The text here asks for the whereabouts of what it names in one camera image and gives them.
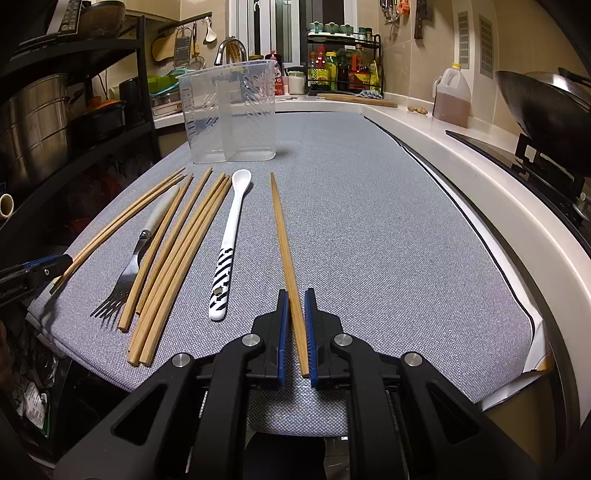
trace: wooden chopstick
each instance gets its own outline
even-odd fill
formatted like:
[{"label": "wooden chopstick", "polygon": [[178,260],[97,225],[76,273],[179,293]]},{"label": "wooden chopstick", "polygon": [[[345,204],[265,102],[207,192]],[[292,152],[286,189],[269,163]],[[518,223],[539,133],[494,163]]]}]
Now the wooden chopstick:
[{"label": "wooden chopstick", "polygon": [[121,216],[117,222],[115,222],[109,229],[104,231],[101,235],[97,235],[95,238],[92,239],[88,243],[88,245],[84,248],[84,250],[76,257],[76,262],[72,262],[72,264],[66,269],[66,271],[61,275],[60,278],[56,281],[55,285],[49,291],[50,293],[54,293],[58,288],[60,288],[73,274],[78,268],[86,261],[86,259],[94,252],[97,248],[99,248],[107,239],[113,235],[125,222],[127,222],[130,218],[137,215],[140,211],[142,211],[148,204],[153,202],[158,196],[166,192],[171,186],[180,182],[185,176],[180,175],[172,180],[163,184],[160,188],[152,192],[149,196],[144,198],[141,202],[139,202],[135,207],[130,210],[127,210],[126,213]]},{"label": "wooden chopstick", "polygon": [[283,263],[283,275],[287,294],[290,301],[291,325],[294,329],[295,348],[300,361],[300,372],[302,377],[308,377],[308,345],[306,339],[306,324],[301,312],[300,292],[297,288],[296,273],[291,260],[290,245],[287,241],[287,230],[281,210],[281,199],[275,182],[275,175],[271,173],[271,193],[273,194],[273,208],[275,209],[275,222],[277,223],[277,236],[279,237],[279,249],[281,251],[281,262]]},{"label": "wooden chopstick", "polygon": [[146,306],[144,307],[141,315],[139,316],[138,325],[134,330],[134,334],[131,339],[131,343],[129,344],[129,354],[127,357],[127,361],[133,367],[137,367],[139,365],[139,357],[141,356],[142,350],[150,333],[150,329],[152,328],[152,324],[154,323],[154,319],[158,313],[158,309],[160,308],[161,303],[170,287],[170,284],[174,278],[176,271],[178,270],[178,266],[182,263],[183,258],[187,254],[187,250],[193,239],[197,236],[197,233],[207,218],[208,214],[210,213],[212,207],[216,203],[217,199],[223,193],[223,191],[231,185],[232,181],[230,177],[224,178],[222,184],[219,185],[219,188],[215,192],[204,208],[201,211],[201,214],[195,221],[191,232],[187,235],[186,239],[183,242],[181,248],[177,250],[177,254],[174,259],[170,262],[170,266],[167,270],[163,269],[160,271],[159,278],[160,282],[158,283],[158,288],[152,288],[152,292],[150,293],[150,297],[148,302],[146,302]]},{"label": "wooden chopstick", "polygon": [[[219,186],[222,184],[222,181],[224,181],[225,178],[226,178],[225,173],[220,173],[219,177],[216,178],[216,181],[213,183],[212,187],[207,191],[203,200],[201,200],[201,202],[199,202],[199,205],[197,205],[197,208],[195,209],[195,211],[191,215],[191,218],[189,219],[187,224],[184,226],[183,231],[181,232],[180,236],[172,244],[172,246],[170,248],[170,253],[167,253],[166,256],[164,256],[164,255],[158,256],[158,260],[160,262],[160,264],[158,265],[158,275],[154,276],[154,281],[150,285],[148,285],[150,287],[150,292],[158,290],[160,283],[162,282],[163,278],[166,276],[166,272],[168,271],[171,263],[174,260],[174,257],[176,257],[176,255],[177,255],[178,249],[183,245],[185,239],[187,238],[187,235],[191,232],[191,229],[193,228],[195,221],[197,221],[197,219],[200,217],[204,207],[207,205],[209,200],[213,196],[215,196]],[[176,227],[178,227],[178,229],[180,229],[180,227],[182,227],[182,224],[180,222],[177,222],[175,225],[175,229],[176,229]],[[150,306],[150,302],[151,302],[150,292],[147,293],[145,302],[141,307],[141,312],[143,312],[146,308],[149,308],[149,306]]]},{"label": "wooden chopstick", "polygon": [[216,216],[222,202],[226,198],[228,191],[230,190],[230,186],[232,185],[230,177],[224,182],[224,186],[222,189],[221,194],[217,195],[213,206],[209,210],[207,216],[205,217],[201,227],[199,227],[199,231],[191,241],[191,244],[187,250],[187,252],[182,257],[182,262],[178,266],[174,273],[174,278],[166,291],[166,295],[164,296],[160,308],[158,309],[158,313],[154,319],[154,323],[152,324],[152,328],[150,329],[150,334],[146,340],[144,348],[142,350],[141,357],[139,359],[140,363],[149,367],[154,360],[154,354],[156,352],[156,347],[160,342],[160,337],[162,336],[162,332],[164,330],[164,326],[166,325],[166,320],[170,315],[171,310],[173,309],[174,301],[178,295],[181,286],[183,285],[183,281],[191,263],[193,263],[193,259],[203,242],[203,238],[207,234],[210,225],[213,222],[214,217]]},{"label": "wooden chopstick", "polygon": [[[160,285],[162,284],[164,279],[167,278],[168,269],[173,264],[176,255],[178,254],[178,252],[182,248],[182,246],[185,244],[185,240],[187,239],[187,236],[189,236],[189,235],[190,235],[190,238],[188,240],[187,245],[191,242],[191,239],[193,238],[193,236],[191,235],[191,232],[193,232],[193,235],[194,235],[194,232],[196,232],[197,229],[199,228],[199,225],[200,225],[202,219],[204,218],[205,214],[207,213],[207,210],[209,209],[210,204],[213,202],[213,198],[216,196],[216,193],[219,191],[219,188],[221,187],[225,178],[226,178],[226,175],[222,173],[216,179],[216,181],[213,183],[213,186],[209,189],[209,191],[207,192],[207,194],[205,195],[203,200],[199,203],[199,205],[195,209],[195,212],[193,212],[193,215],[191,216],[187,225],[183,229],[181,236],[179,238],[177,238],[177,240],[175,241],[168,257],[166,259],[164,259],[164,257],[163,257],[163,260],[164,260],[163,266],[160,268],[160,272],[158,273],[158,277],[154,281],[154,284],[150,290],[150,295],[146,299],[146,303],[144,305],[144,308],[142,309],[142,313],[139,316],[138,323],[134,329],[134,333],[133,333],[131,341],[129,343],[128,352],[132,351],[133,346],[137,342],[145,342],[145,337],[148,335],[148,331],[150,329],[151,322],[153,322],[154,316],[155,316],[156,312],[158,311],[158,307],[159,307],[158,305],[156,305],[156,306],[154,306],[154,308],[151,309],[151,304],[155,298],[157,298],[157,297],[160,298],[160,295],[164,296],[164,293],[162,293],[162,292],[161,292],[161,294],[158,294],[158,291],[160,289]],[[141,353],[141,348],[139,348],[137,355],[133,357],[133,358],[136,358],[137,360],[134,360],[133,362],[131,362],[132,365],[133,364],[135,364],[134,366],[139,365],[138,362],[139,362],[140,353]]]},{"label": "wooden chopstick", "polygon": [[133,207],[135,207],[136,205],[140,204],[143,200],[145,200],[150,194],[154,193],[156,190],[158,190],[162,185],[166,184],[167,182],[169,182],[170,180],[172,180],[173,178],[175,178],[177,175],[179,175],[183,170],[185,169],[185,167],[178,169],[176,172],[174,172],[173,174],[169,175],[168,177],[166,177],[164,180],[162,180],[161,182],[157,183],[154,187],[152,187],[151,189],[149,189],[146,193],[144,193],[140,198],[138,198],[134,203],[132,203],[131,205],[129,205],[125,210],[123,210],[123,212],[121,212],[119,215],[117,215],[117,217],[115,217],[113,220],[111,220],[99,233],[97,233],[94,238],[88,242],[88,244],[86,244],[86,246],[73,258],[72,262],[77,261],[78,257],[81,255],[81,253],[92,243],[92,241],[96,238],[98,238],[99,236],[101,236],[103,233],[105,233],[111,226],[113,226],[114,224],[117,223],[117,221],[123,217],[123,215],[126,214],[126,212],[130,211]]},{"label": "wooden chopstick", "polygon": [[[175,224],[173,225],[172,230],[168,234],[168,237],[166,237],[166,240],[164,241],[164,245],[162,245],[162,248],[160,249],[160,253],[158,254],[158,257],[156,258],[156,262],[154,263],[154,266],[152,267],[152,271],[150,272],[150,276],[148,277],[148,280],[145,283],[145,287],[142,291],[142,294],[139,297],[139,301],[138,301],[137,307],[135,309],[136,313],[142,313],[142,309],[144,308],[146,300],[148,299],[148,296],[150,295],[150,291],[152,290],[152,287],[154,286],[154,282],[156,282],[156,278],[158,277],[158,274],[160,273],[160,269],[162,269],[162,266],[164,265],[164,261],[168,258],[168,255],[173,248],[174,242],[177,239],[178,234],[181,231],[181,228],[183,227],[185,221],[187,220],[189,213],[191,213],[191,209],[193,208],[193,205],[195,204],[195,202],[197,201],[197,198],[201,194],[201,191],[203,190],[203,186],[206,184],[212,171],[213,171],[213,169],[211,167],[208,168],[205,171],[205,173],[202,175],[202,177],[199,179],[199,183],[197,183],[197,186],[193,190],[193,193],[191,194],[189,201],[185,205],[183,211],[179,214],[178,219],[176,220]],[[224,174],[221,173],[219,178],[220,179],[223,178],[223,175]]]},{"label": "wooden chopstick", "polygon": [[164,234],[166,233],[166,230],[168,229],[168,226],[170,225],[170,222],[172,221],[173,216],[181,203],[181,200],[183,200],[185,193],[187,193],[187,189],[189,188],[189,184],[192,180],[193,174],[191,173],[183,183],[183,186],[178,191],[177,196],[174,198],[172,204],[168,208],[168,212],[166,212],[166,215],[162,220],[162,223],[158,227],[158,231],[156,232],[156,235],[154,235],[154,238],[150,243],[150,247],[148,248],[147,252],[142,258],[142,263],[139,267],[138,274],[135,277],[134,284],[131,287],[129,296],[127,297],[127,300],[125,302],[123,313],[121,314],[121,318],[119,319],[118,327],[119,330],[121,330],[122,332],[127,332],[127,330],[129,330],[129,325],[131,325],[131,319],[134,316],[135,305],[138,301],[139,292],[141,291],[146,276],[150,271],[150,266],[152,265],[154,257],[156,256],[156,252],[158,251],[160,242],[164,238]]}]

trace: air vent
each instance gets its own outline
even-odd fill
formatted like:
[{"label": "air vent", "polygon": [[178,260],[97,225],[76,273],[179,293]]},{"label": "air vent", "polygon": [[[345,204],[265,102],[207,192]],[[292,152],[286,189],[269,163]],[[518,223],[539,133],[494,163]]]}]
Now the air vent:
[{"label": "air vent", "polygon": [[459,64],[463,69],[470,68],[470,25],[468,24],[468,12],[457,15],[457,28],[460,37]]},{"label": "air vent", "polygon": [[480,16],[480,73],[492,78],[493,49],[492,49],[492,23]]}]

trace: fork handle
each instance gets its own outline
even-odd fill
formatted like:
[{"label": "fork handle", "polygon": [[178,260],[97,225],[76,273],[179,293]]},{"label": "fork handle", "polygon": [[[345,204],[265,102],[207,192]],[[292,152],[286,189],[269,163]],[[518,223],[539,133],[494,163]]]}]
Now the fork handle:
[{"label": "fork handle", "polygon": [[166,215],[166,212],[168,212],[177,193],[178,185],[173,185],[160,197],[158,203],[156,203],[154,210],[150,213],[143,228],[143,230],[147,230],[150,233],[150,236],[153,236],[156,233],[156,230],[162,223],[162,219],[164,218],[164,215]]}]

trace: white countertop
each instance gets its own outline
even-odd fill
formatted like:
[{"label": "white countertop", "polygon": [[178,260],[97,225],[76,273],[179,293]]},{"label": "white countertop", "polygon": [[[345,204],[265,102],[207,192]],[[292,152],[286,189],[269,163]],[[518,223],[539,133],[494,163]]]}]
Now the white countertop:
[{"label": "white countertop", "polygon": [[[458,132],[514,152],[517,137],[473,121],[469,128],[399,108],[302,96],[277,100],[276,112],[356,112],[427,159],[492,222],[531,274],[567,346],[579,393],[581,422],[591,409],[591,259],[562,222],[526,187],[487,158],[446,135]],[[177,113],[156,128],[182,124]]]}]

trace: jar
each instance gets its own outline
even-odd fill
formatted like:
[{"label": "jar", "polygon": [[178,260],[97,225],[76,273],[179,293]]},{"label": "jar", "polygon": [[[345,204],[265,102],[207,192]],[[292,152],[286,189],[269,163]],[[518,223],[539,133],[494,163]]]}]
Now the jar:
[{"label": "jar", "polygon": [[288,89],[290,95],[304,95],[306,93],[306,76],[304,72],[292,70],[288,72]]}]

